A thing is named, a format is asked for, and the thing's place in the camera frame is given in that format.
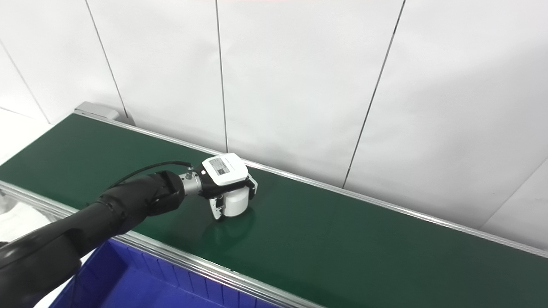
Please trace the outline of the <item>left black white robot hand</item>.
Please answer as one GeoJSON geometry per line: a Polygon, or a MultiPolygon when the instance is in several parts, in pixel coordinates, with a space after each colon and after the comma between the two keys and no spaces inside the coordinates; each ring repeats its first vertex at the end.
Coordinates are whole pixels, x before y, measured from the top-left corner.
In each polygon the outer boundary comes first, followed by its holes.
{"type": "Polygon", "coordinates": [[[209,201],[215,220],[241,215],[258,189],[244,161],[235,153],[204,160],[200,166],[200,193],[209,201]]]}

